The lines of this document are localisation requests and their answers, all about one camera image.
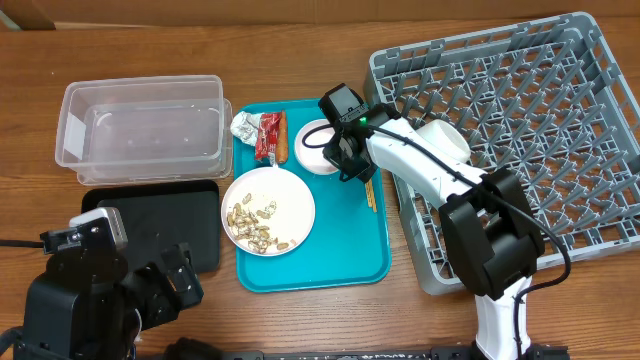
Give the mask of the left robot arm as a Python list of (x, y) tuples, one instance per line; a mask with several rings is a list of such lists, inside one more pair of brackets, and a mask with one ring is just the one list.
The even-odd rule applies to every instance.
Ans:
[(129, 270), (117, 251), (52, 255), (28, 288), (24, 321), (1, 335), (16, 359), (133, 359), (144, 330), (176, 320), (204, 297), (190, 249), (165, 250), (162, 266)]

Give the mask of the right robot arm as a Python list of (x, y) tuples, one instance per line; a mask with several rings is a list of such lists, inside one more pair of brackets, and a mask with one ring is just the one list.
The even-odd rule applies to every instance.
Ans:
[(346, 84), (318, 103), (334, 135), (323, 156), (343, 182), (368, 182), (385, 169), (437, 210), (455, 275), (475, 295), (474, 359), (533, 359), (526, 331), (526, 297), (544, 241), (517, 176), (468, 165), (466, 142), (450, 125), (425, 139), (393, 107), (369, 107)]

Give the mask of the pink-rimmed white bowl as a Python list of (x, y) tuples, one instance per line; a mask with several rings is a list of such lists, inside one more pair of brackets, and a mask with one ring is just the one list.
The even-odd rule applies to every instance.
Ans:
[[(294, 142), (294, 150), (298, 163), (309, 172), (316, 175), (331, 175), (338, 171), (329, 161), (327, 161), (322, 153), (322, 148), (309, 148), (303, 145), (303, 137), (311, 130), (328, 125), (327, 119), (313, 120), (304, 125), (296, 135)], [(324, 144), (328, 142), (334, 135), (332, 127), (319, 130), (307, 138), (308, 144)]]

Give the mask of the white bowl with green rim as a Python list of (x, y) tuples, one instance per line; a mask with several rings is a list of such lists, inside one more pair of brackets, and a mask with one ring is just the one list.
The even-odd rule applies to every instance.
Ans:
[(462, 134), (449, 123), (431, 120), (416, 132), (429, 144), (459, 162), (467, 162), (471, 150)]

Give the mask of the orange carrot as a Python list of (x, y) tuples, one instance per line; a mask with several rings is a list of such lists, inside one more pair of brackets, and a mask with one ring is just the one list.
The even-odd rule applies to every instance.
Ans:
[(288, 120), (284, 110), (280, 112), (278, 138), (276, 145), (276, 163), (284, 164), (289, 157)]

